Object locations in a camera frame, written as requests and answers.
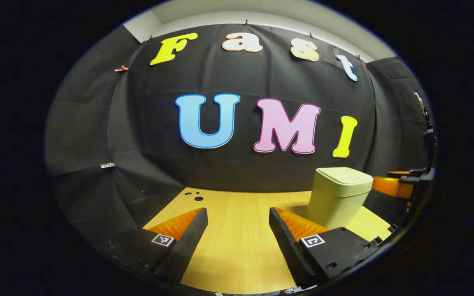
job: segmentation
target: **wooden table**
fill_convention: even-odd
[[[295,287],[268,224],[277,206],[305,217],[311,191],[226,192],[187,187],[144,229],[196,208],[207,208],[208,225],[182,284],[228,294],[259,294]],[[196,201],[194,197],[203,197]],[[347,228],[365,240],[390,235],[389,224],[362,207]]]

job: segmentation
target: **clip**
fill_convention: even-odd
[[[125,71],[127,71],[127,70],[129,70],[129,68],[126,67],[126,66],[124,66],[124,65],[122,65],[121,68],[115,69],[114,71],[115,71],[115,72],[125,72]]]
[[[115,166],[114,163],[113,163],[113,162],[110,162],[110,163],[101,164],[101,165],[100,165],[100,168],[105,169],[105,168],[107,168],[107,167],[114,167],[114,166]]]
[[[361,54],[356,55],[356,58],[358,58],[358,60],[365,64],[365,61],[361,58]]]
[[[418,92],[414,92],[413,95],[416,95],[416,98],[418,98],[418,104],[420,106],[420,109],[422,110],[423,116],[427,116],[425,112],[425,106],[423,105],[423,99],[420,99],[420,96],[418,95]]]
[[[149,39],[147,39],[146,41],[143,41],[143,42],[149,42],[149,41],[151,41],[151,39],[153,39],[153,35],[151,35],[151,37],[149,37]]]

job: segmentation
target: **letter u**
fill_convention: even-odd
[[[220,147],[233,136],[235,121],[235,105],[241,101],[236,94],[218,94],[213,101],[220,109],[218,131],[214,134],[205,134],[201,131],[201,105],[206,102],[203,95],[179,96],[175,103],[179,106],[179,128],[184,142],[196,148],[211,149]]]

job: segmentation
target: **black backdrop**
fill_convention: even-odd
[[[128,4],[0,5],[0,294],[163,294],[89,247],[56,206],[42,165],[45,117],[59,82],[96,40],[150,5]],[[326,4],[388,41],[430,94],[441,123],[433,199],[445,200],[423,213],[403,241],[419,238],[408,249],[397,245],[372,272],[333,290],[474,295],[474,2]]]
[[[160,41],[196,32],[175,59],[149,65]],[[231,32],[251,32],[263,50],[222,49]],[[290,53],[293,38],[318,47],[320,60]],[[354,65],[346,76],[336,53]],[[126,73],[113,69],[128,66]],[[210,25],[172,32],[143,42],[120,26],[92,47],[68,73],[51,106],[45,136],[47,168],[55,195],[69,219],[99,243],[134,225],[145,225],[184,187],[245,192],[312,189],[318,167],[352,167],[372,176],[427,165],[425,119],[414,96],[427,95],[399,58],[367,65],[352,54],[303,34],[267,26]],[[230,142],[198,149],[179,136],[175,99],[201,94],[205,133],[218,129],[213,96],[234,93],[235,129]],[[277,148],[258,153],[258,99],[282,101],[289,118],[301,104],[321,108],[312,154]],[[341,116],[358,120],[347,158],[332,156],[342,130]],[[115,167],[100,169],[102,163]],[[365,206],[389,223],[403,217],[405,201],[371,192]]]

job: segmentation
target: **letter m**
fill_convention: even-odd
[[[277,136],[277,141],[282,151],[288,146],[297,134],[297,140],[292,146],[292,151],[299,154],[309,154],[316,151],[314,146],[314,133],[316,130],[316,119],[321,113],[320,107],[312,104],[303,104],[292,120],[288,119],[288,114],[281,101],[278,99],[260,99],[257,106],[263,112],[261,125],[261,136],[255,143],[253,149],[257,152],[272,152],[275,150],[273,143],[273,133]]]

